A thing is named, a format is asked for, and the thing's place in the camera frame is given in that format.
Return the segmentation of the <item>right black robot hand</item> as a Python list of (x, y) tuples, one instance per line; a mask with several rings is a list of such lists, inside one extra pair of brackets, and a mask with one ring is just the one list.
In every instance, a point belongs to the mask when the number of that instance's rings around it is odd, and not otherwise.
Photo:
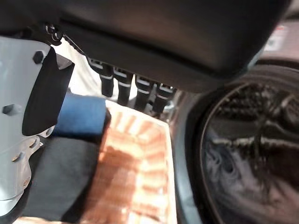
[(289, 0), (3, 0), (0, 3), (0, 213), (31, 178), (29, 141), (57, 123), (74, 63), (96, 63), (199, 92), (257, 60)]

